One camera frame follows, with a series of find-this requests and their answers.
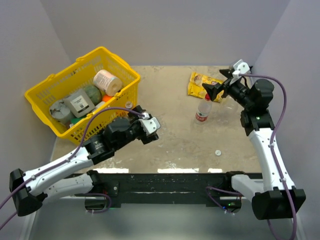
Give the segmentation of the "orange juice bottle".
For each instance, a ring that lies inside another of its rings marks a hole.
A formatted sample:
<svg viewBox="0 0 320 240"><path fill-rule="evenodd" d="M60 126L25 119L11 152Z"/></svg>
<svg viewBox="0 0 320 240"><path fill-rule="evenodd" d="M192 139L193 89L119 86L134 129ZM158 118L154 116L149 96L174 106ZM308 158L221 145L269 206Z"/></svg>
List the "orange juice bottle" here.
<svg viewBox="0 0 320 240"><path fill-rule="evenodd" d="M128 110L132 110L134 108L134 105L131 101L127 101L125 103L125 108L128 109Z"/></svg>

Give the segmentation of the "small white bottle cap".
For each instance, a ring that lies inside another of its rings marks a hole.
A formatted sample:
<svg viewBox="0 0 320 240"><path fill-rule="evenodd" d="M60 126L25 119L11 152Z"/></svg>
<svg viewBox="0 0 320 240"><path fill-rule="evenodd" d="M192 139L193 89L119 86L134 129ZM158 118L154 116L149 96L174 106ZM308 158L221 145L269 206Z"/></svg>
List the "small white bottle cap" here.
<svg viewBox="0 0 320 240"><path fill-rule="evenodd" d="M220 155L222 154L222 152L221 152L220 150L216 150L216 151L215 151L215 154L216 154L217 156L220 156Z"/></svg>

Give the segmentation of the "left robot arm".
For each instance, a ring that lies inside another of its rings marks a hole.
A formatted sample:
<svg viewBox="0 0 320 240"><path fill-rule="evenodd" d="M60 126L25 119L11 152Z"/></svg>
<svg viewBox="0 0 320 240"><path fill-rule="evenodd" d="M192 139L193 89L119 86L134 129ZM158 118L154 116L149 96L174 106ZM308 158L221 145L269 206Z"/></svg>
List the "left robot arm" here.
<svg viewBox="0 0 320 240"><path fill-rule="evenodd" d="M93 174L87 172L73 178L70 175L113 157L116 151L135 140L146 145L159 138L157 131L161 124L156 117L139 105L126 112L127 117L116 117L97 134L82 138L70 153L33 170L13 170L9 175L8 198L13 200L16 215L30 215L44 203L68 195L99 196L104 184Z"/></svg>

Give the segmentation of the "red label water bottle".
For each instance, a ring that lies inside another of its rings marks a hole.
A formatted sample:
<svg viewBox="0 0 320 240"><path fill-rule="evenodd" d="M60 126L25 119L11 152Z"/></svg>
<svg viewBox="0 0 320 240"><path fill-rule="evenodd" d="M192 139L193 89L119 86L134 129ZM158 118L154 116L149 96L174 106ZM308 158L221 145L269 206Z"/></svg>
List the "red label water bottle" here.
<svg viewBox="0 0 320 240"><path fill-rule="evenodd" d="M213 102L211 100L206 100L205 98L201 100L195 114L197 123L204 123L208 119L209 114L212 110L212 105Z"/></svg>

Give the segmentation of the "wide clear plastic bottle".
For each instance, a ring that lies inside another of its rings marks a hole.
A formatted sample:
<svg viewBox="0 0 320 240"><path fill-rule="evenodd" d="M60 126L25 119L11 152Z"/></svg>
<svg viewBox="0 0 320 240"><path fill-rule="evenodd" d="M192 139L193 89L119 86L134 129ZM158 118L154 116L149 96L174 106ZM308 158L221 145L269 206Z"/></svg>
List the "wide clear plastic bottle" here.
<svg viewBox="0 0 320 240"><path fill-rule="evenodd" d="M228 96L221 102L219 114L223 118L229 118L237 114L238 108L239 104L231 96Z"/></svg>

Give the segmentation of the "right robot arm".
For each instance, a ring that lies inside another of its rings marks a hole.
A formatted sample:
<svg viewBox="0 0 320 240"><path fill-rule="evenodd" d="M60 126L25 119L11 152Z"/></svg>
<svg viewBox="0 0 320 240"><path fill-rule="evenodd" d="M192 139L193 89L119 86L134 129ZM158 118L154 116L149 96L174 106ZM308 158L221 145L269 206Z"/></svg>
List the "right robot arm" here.
<svg viewBox="0 0 320 240"><path fill-rule="evenodd" d="M226 80L215 85L203 84L211 100L218 94L231 97L243 110L241 126L252 143L262 171L262 183L257 183L242 171L228 172L228 181L223 183L223 192L230 197L241 194L248 199L258 220L292 219L306 200L303 189L298 189L283 163L276 130L269 112L274 85L265 76L260 76L251 87L237 80L232 82L231 69L219 71Z"/></svg>

